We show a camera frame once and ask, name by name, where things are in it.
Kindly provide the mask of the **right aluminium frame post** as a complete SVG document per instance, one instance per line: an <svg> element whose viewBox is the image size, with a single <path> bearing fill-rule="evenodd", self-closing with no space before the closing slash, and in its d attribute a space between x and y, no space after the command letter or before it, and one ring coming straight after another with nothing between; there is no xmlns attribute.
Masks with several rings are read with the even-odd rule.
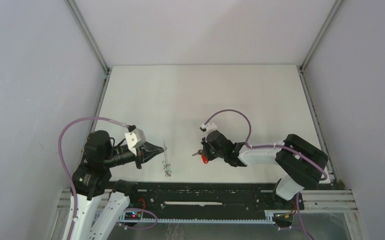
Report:
<svg viewBox="0 0 385 240"><path fill-rule="evenodd" d="M310 64L315 52L317 51L319 45L323 41L324 36L328 32L330 26L332 25L332 22L334 21L336 15L340 11L342 5L344 4L345 0L335 0L332 7L330 8L326 18L324 19L320 29L317 32L316 37L314 38L312 44L310 45L309 50L307 51L301 65L299 66L299 69L304 72L308 65Z"/></svg>

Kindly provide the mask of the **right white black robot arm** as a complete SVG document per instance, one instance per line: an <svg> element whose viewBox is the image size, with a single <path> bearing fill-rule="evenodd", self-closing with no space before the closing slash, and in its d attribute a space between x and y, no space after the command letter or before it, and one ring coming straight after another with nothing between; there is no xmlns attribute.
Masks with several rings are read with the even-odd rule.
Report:
<svg viewBox="0 0 385 240"><path fill-rule="evenodd" d="M248 148L245 142L233 143L218 130L213 130L201 139L201 145L198 153L204 163L220 158L232 167L280 166L286 176L277 182L271 195L271 202L277 209L286 208L297 193L315 188L320 181L326 180L328 155L296 134L289 134L285 140L262 148Z"/></svg>

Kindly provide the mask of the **aluminium frame post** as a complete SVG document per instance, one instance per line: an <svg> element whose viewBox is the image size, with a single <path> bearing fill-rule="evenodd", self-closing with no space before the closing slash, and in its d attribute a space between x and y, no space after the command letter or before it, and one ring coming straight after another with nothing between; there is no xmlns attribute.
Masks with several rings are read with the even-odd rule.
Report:
<svg viewBox="0 0 385 240"><path fill-rule="evenodd" d="M105 61L105 58L75 0L65 0L64 1L72 14L73 19L75 20L79 30L81 31L83 37L85 38L90 50L94 54L95 58L97 59L100 67L102 68L103 72L108 75L110 72L110 67Z"/></svg>
<svg viewBox="0 0 385 240"><path fill-rule="evenodd" d="M324 19L320 29L317 32L316 37L314 38L312 44L310 45L309 50L307 51L301 65L299 66L299 69L304 72L308 65L310 64L315 52L317 51L319 45L323 41L324 36L328 32L330 26L332 25L332 22L334 21L336 15L340 11L342 5L344 4L345 0L335 0L332 7L330 8L326 18Z"/></svg>

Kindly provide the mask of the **metal disc keyring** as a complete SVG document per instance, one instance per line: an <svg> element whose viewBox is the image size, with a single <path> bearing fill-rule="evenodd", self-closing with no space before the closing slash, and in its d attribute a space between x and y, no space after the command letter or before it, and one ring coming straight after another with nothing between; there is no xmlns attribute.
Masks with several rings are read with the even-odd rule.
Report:
<svg viewBox="0 0 385 240"><path fill-rule="evenodd" d="M169 158L168 158L168 152L167 152L167 145L166 141L163 141L163 154L164 154L164 160L162 162L163 164L163 170L164 170L164 175L167 178L170 178L172 176L172 170L171 170L171 164L169 163Z"/></svg>

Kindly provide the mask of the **left aluminium frame post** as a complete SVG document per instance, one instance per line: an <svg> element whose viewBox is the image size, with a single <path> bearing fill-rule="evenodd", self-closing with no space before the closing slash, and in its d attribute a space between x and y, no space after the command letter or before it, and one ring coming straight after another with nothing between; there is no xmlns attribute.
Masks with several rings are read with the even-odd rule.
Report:
<svg viewBox="0 0 385 240"><path fill-rule="evenodd" d="M65 0L64 1L72 14L73 19L75 20L79 30L81 31L83 37L85 38L90 50L94 54L95 58L97 59L100 67L102 68L103 72L108 75L110 72L110 67L105 61L105 58L75 0Z"/></svg>

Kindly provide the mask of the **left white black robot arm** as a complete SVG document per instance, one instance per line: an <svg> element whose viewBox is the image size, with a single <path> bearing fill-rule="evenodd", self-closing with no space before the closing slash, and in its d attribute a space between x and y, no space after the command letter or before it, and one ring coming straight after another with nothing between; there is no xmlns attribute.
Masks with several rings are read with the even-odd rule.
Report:
<svg viewBox="0 0 385 240"><path fill-rule="evenodd" d="M133 139L116 144L105 130L88 135L82 162L69 175L70 207L63 239L105 240L120 216L140 202L138 184L120 179L114 183L104 210L97 220L94 219L110 183L111 168L135 163L141 169L143 164L166 150L145 141L140 129L129 131L127 136Z"/></svg>

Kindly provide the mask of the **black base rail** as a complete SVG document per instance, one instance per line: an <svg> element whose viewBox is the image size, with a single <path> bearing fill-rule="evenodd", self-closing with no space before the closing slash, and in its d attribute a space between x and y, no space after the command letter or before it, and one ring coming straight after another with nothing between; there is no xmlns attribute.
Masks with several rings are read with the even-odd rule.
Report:
<svg viewBox="0 0 385 240"><path fill-rule="evenodd" d="M303 198L284 200L274 183L139 182L135 207L145 207L160 220L264 220L266 214L304 210Z"/></svg>

